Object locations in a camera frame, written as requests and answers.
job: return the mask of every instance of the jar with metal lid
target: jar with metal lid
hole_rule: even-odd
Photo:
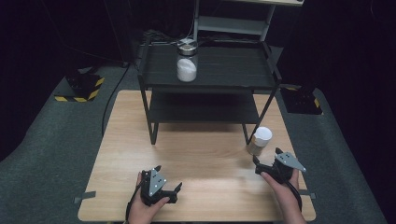
[[[196,79],[198,68],[198,43],[189,38],[177,41],[177,78],[183,82]]]

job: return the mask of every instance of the person's left hand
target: person's left hand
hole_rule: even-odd
[[[137,177],[136,185],[142,180],[142,174],[139,172]],[[140,189],[134,196],[134,201],[131,205],[131,211],[129,212],[128,221],[131,224],[149,224],[154,216],[160,211],[160,209],[170,200],[169,197],[160,199],[157,203],[152,206],[147,206],[143,203],[140,197]]]

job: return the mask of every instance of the human hand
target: human hand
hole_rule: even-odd
[[[142,174],[139,172],[136,185],[138,185],[141,180]],[[131,205],[131,211],[129,212],[128,221],[131,224],[149,224],[158,211],[170,200],[169,197],[165,197],[152,206],[147,206],[140,197],[140,190],[141,189],[137,191]]]
[[[297,199],[291,192],[290,188],[286,184],[279,184],[270,175],[265,172],[261,173],[262,178],[270,185],[273,189],[276,199],[279,203],[280,210],[282,210],[283,219],[286,223],[306,223],[304,217],[300,211]],[[293,174],[289,182],[299,190],[298,184],[299,172],[297,169],[293,169]]]

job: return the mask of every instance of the glass jar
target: glass jar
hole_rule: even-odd
[[[196,79],[198,68],[198,43],[189,38],[177,41],[177,78],[183,82]]]

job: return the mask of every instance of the shelf top tier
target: shelf top tier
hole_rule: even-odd
[[[271,90],[281,77],[265,43],[257,48],[199,47],[197,76],[177,78],[177,48],[145,46],[140,76],[146,87]]]

